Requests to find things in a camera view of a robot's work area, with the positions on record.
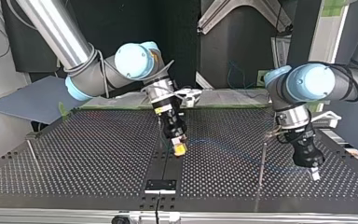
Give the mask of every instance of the small black object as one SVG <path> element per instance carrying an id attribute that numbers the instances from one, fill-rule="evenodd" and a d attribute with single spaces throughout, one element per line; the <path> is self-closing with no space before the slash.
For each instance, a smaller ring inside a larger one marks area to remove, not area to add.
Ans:
<path id="1" fill-rule="evenodd" d="M 148 180 L 146 190 L 176 190 L 175 180 Z"/>
<path id="2" fill-rule="evenodd" d="M 112 219 L 112 224 L 131 224 L 128 217 L 117 216 Z"/>
<path id="3" fill-rule="evenodd" d="M 297 129 L 305 128 L 305 131 L 297 133 Z M 312 124 L 305 127 L 290 130 L 284 134 L 286 141 L 292 144 L 295 149 L 293 162 L 302 167 L 319 167 L 324 163 L 324 154 L 313 143 L 315 131 Z"/>

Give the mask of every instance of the robotic arm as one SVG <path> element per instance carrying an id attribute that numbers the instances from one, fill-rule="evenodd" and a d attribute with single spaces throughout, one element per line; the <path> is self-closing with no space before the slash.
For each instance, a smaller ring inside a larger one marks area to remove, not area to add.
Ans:
<path id="1" fill-rule="evenodd" d="M 358 47 L 350 65 L 284 66 L 269 72 L 265 83 L 284 143 L 294 147 L 294 163 L 308 168 L 322 165 L 324 155 L 313 143 L 311 114 L 304 104 L 321 100 L 358 101 Z"/>
<path id="2" fill-rule="evenodd" d="M 102 95 L 134 81 L 143 81 L 165 136 L 176 156 L 186 152 L 186 125 L 180 119 L 180 100 L 174 94 L 168 69 L 154 42 L 125 44 L 107 59 L 88 43 L 61 0 L 17 0 L 68 72 L 65 85 L 79 101 Z"/>

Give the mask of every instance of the yellow tag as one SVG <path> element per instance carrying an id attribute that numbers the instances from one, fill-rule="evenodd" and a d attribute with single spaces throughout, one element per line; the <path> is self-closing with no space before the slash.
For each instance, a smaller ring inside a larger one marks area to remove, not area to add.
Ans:
<path id="1" fill-rule="evenodd" d="M 186 147 L 184 144 L 175 146 L 175 156 L 183 156 L 186 154 Z"/>
<path id="2" fill-rule="evenodd" d="M 156 112 L 156 114 L 161 114 L 163 112 L 162 107 L 156 108 L 155 112 Z"/>

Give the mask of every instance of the optical breadboard table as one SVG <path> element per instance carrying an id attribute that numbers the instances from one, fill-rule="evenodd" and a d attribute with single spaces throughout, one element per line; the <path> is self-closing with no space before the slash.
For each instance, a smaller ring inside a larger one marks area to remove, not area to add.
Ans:
<path id="1" fill-rule="evenodd" d="M 358 215 L 358 160 L 322 132 L 326 162 L 312 181 L 290 145 L 265 137 L 268 108 L 188 109 L 183 119 L 188 152 L 176 158 L 151 110 L 75 111 L 2 155 L 0 208 Z M 151 180 L 171 181 L 174 194 L 146 194 Z"/>

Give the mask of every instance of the yellow label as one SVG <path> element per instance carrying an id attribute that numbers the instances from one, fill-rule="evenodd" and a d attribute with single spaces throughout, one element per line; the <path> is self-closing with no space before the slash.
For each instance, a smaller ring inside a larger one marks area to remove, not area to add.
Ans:
<path id="1" fill-rule="evenodd" d="M 156 114 L 161 114 L 162 112 L 164 112 L 164 111 L 162 111 L 162 107 L 159 107 L 159 108 L 156 108 L 155 109 L 155 112 L 156 112 Z"/>
<path id="2" fill-rule="evenodd" d="M 175 156 L 183 156 L 185 153 L 186 147 L 183 144 L 175 146 Z"/>
<path id="3" fill-rule="evenodd" d="M 159 115 L 162 112 L 165 112 L 165 111 L 170 110 L 170 109 L 172 109 L 172 105 L 164 105 L 162 107 L 156 108 L 155 113 Z"/>

